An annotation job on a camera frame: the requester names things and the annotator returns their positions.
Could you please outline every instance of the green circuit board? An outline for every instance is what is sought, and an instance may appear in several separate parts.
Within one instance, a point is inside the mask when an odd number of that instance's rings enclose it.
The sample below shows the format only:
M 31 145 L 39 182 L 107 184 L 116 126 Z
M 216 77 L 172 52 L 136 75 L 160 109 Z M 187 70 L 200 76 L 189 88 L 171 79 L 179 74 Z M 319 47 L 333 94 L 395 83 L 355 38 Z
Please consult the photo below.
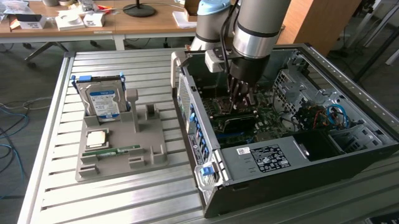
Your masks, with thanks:
M 291 132 L 289 128 L 281 124 L 280 115 L 269 106 L 267 93 L 257 93 L 255 97 L 257 105 L 240 109 L 235 114 L 228 113 L 228 97 L 203 98 L 203 105 L 221 148 L 276 139 Z M 239 123 L 239 125 L 232 124 L 232 126 L 239 127 L 236 129 L 229 127 L 227 131 L 228 122 L 232 120 Z

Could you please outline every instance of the desk lamp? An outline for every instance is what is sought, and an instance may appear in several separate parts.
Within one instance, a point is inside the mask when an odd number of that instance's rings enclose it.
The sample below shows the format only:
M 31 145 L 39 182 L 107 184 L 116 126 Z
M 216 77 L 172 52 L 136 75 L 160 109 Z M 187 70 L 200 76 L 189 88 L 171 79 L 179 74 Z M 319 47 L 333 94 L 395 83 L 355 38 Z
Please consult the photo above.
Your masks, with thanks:
M 148 17 L 156 12 L 155 8 L 148 5 L 140 4 L 140 0 L 136 0 L 136 4 L 127 5 L 123 8 L 125 14 L 132 17 Z

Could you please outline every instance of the blue hard drive label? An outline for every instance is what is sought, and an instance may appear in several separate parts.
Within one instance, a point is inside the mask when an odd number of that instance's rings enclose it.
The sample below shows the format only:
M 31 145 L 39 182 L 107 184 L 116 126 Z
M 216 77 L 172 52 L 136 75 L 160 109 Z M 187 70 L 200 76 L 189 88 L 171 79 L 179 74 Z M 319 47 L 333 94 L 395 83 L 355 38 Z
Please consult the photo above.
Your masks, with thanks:
M 251 149 L 251 154 L 263 173 L 291 166 L 279 145 Z
M 115 91 L 105 90 L 99 92 L 91 92 L 89 97 L 92 100 L 95 113 L 97 117 L 112 120 L 119 116 L 119 107 L 115 99 Z

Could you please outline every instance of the gray 3d printed holder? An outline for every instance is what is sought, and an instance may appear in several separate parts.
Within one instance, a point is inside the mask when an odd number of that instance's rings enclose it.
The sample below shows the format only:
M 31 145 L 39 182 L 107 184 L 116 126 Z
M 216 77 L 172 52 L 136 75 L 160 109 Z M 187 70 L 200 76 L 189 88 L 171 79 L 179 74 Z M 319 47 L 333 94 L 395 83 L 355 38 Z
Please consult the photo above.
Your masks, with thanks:
M 155 105 L 136 110 L 137 90 L 127 89 L 131 111 L 119 121 L 100 123 L 96 116 L 84 116 L 76 180 L 107 179 L 143 173 L 168 164 L 159 110 Z M 104 143 L 87 146 L 92 132 L 104 132 Z

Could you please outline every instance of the white box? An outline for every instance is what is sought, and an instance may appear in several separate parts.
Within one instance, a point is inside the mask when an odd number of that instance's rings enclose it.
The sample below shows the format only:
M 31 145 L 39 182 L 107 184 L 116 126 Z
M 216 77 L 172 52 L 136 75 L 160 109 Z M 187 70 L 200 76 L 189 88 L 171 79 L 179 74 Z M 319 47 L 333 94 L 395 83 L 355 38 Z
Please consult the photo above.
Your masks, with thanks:
M 59 31 L 85 28 L 81 18 L 77 15 L 59 15 L 56 23 Z
M 103 27 L 105 21 L 104 13 L 85 14 L 83 23 L 87 27 Z
M 43 15 L 16 15 L 21 29 L 43 29 L 47 19 Z

